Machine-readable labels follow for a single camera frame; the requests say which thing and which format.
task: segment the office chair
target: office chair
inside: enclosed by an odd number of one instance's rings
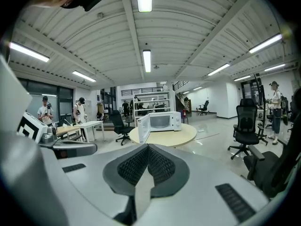
[[[273,118],[274,118],[274,117],[273,117],[273,114],[272,114],[272,110],[273,110],[273,109],[268,108],[268,110],[269,110],[269,115],[267,115],[267,119],[269,120],[270,123],[272,123],[272,122],[273,122]],[[265,128],[267,128],[267,127],[272,127],[272,124],[266,125]]]
[[[121,141],[121,145],[123,145],[123,142],[128,139],[130,140],[130,137],[127,135],[134,127],[125,127],[123,120],[121,118],[121,114],[119,111],[113,111],[112,115],[110,116],[111,121],[114,124],[114,132],[119,134],[122,134],[123,137],[116,139],[115,141]]]
[[[205,104],[203,105],[203,108],[201,108],[201,106],[200,106],[200,112],[198,113],[198,114],[208,114],[208,111],[206,111],[207,110],[207,106],[208,106],[208,104],[209,104],[209,100],[207,100],[206,102],[205,102]]]
[[[247,152],[249,149],[247,145],[256,145],[259,143],[258,135],[255,133],[255,120],[257,114],[257,107],[254,104],[252,99],[241,99],[240,105],[236,106],[238,124],[233,125],[234,132],[233,137],[240,144],[240,146],[229,146],[230,148],[238,149],[238,151],[231,157],[231,160],[239,154],[244,152],[246,155],[249,155]]]
[[[285,145],[280,157],[272,152],[260,153],[254,146],[250,145],[252,155],[244,157],[244,163],[249,170],[248,180],[254,181],[268,197],[275,197],[277,193],[286,187],[287,178],[294,166],[298,163],[301,153],[300,131],[301,131],[301,89],[299,89],[299,103],[294,109],[299,114],[292,128],[290,139]]]

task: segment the microwave oven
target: microwave oven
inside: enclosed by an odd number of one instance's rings
[[[149,113],[137,120],[140,143],[145,143],[152,131],[182,129],[181,113],[176,111]]]

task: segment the table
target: table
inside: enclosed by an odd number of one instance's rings
[[[88,131],[87,131],[87,129],[88,129],[89,127],[92,127],[93,137],[94,137],[94,140],[96,140],[96,138],[95,138],[95,130],[94,130],[94,126],[97,126],[97,125],[101,125],[101,127],[102,127],[102,132],[103,132],[103,140],[105,141],[104,129],[103,129],[103,122],[102,122],[102,121],[89,121],[89,122],[82,123],[82,124],[80,124],[80,125],[75,125],[75,127],[83,128],[83,129],[84,129],[84,132],[85,132],[85,134],[86,134],[86,141],[87,141],[87,142],[90,142],[90,141],[89,141],[89,136],[88,136]]]
[[[69,132],[72,132],[72,131],[76,131],[77,135],[79,134],[79,128],[78,127],[74,127],[74,126],[62,127],[62,126],[60,126],[56,129],[56,135],[58,137],[60,137],[60,134],[67,132],[67,139],[69,140],[70,139]]]
[[[177,147],[192,141],[196,135],[197,130],[194,127],[182,123],[182,130],[180,131],[151,132],[145,143]],[[140,144],[138,127],[131,130],[129,136],[133,142]]]

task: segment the grey panel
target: grey panel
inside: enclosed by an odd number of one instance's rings
[[[190,177],[174,196],[152,199],[134,225],[237,225],[237,219],[215,189],[224,183],[229,183],[256,212],[268,204],[257,187],[223,164],[204,156],[156,146],[183,159],[190,169]]]
[[[67,173],[74,187],[100,211],[113,218],[126,210],[128,196],[115,194],[103,179],[107,163],[120,157],[137,146],[130,146],[113,152],[59,160],[61,167],[84,164],[86,167]]]

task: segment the mesh chair back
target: mesh chair back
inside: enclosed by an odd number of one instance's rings
[[[256,131],[255,120],[257,114],[256,106],[242,106],[236,107],[238,116],[238,128],[237,131],[242,133],[254,133]]]
[[[113,111],[112,115],[110,116],[111,121],[115,126],[122,126],[124,127],[124,123],[123,120],[121,118],[121,114],[119,113],[119,111]]]
[[[208,104],[209,104],[209,100],[207,100],[207,101],[205,102],[205,104],[204,104],[204,108],[203,108],[203,110],[204,110],[204,111],[206,111],[206,110],[207,110],[207,106],[208,106]]]

